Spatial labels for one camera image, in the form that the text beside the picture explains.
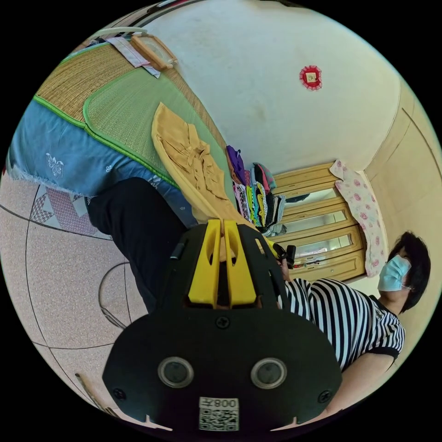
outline striped shirt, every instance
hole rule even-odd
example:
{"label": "striped shirt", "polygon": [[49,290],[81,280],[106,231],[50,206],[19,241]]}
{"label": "striped shirt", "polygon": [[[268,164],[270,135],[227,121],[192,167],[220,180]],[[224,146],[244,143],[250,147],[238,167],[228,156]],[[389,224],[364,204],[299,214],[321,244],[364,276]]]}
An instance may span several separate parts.
{"label": "striped shirt", "polygon": [[290,311],[315,323],[335,349],[344,371],[364,353],[396,359],[404,345],[405,330],[397,316],[374,296],[367,296],[333,279],[285,283]]}

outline red decoration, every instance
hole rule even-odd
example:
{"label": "red decoration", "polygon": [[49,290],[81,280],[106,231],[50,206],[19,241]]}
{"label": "red decoration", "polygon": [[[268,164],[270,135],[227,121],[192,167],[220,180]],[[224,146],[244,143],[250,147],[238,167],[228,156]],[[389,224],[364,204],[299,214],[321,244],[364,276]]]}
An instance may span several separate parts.
{"label": "red decoration", "polygon": [[318,66],[306,66],[299,73],[301,83],[311,91],[322,88],[321,69]]}

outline black pants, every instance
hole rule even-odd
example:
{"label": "black pants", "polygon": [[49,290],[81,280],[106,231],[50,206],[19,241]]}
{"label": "black pants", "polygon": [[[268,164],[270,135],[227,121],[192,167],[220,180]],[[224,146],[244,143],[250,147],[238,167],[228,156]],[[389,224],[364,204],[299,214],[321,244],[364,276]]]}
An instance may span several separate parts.
{"label": "black pants", "polygon": [[155,308],[167,261],[187,230],[158,191],[142,178],[129,178],[89,203],[91,224],[129,261],[147,311]]}

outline pink floral towel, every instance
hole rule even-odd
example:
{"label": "pink floral towel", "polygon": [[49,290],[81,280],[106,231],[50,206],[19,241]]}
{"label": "pink floral towel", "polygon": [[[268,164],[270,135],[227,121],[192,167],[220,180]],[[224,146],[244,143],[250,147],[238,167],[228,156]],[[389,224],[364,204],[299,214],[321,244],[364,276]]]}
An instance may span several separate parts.
{"label": "pink floral towel", "polygon": [[385,256],[384,238],[379,221],[379,207],[364,178],[357,172],[347,169],[345,164],[337,160],[330,172],[339,178],[335,182],[339,193],[347,201],[354,219],[361,225],[367,240],[365,269],[367,276],[372,278],[380,273],[387,261]]}

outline hand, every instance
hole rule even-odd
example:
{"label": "hand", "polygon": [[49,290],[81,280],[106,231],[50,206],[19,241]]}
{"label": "hand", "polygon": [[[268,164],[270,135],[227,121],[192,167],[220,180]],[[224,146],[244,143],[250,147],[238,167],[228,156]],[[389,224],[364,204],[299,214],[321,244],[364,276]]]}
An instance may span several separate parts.
{"label": "hand", "polygon": [[281,267],[282,277],[284,281],[290,281],[289,268],[287,267],[287,260],[283,259],[282,262],[278,261]]}

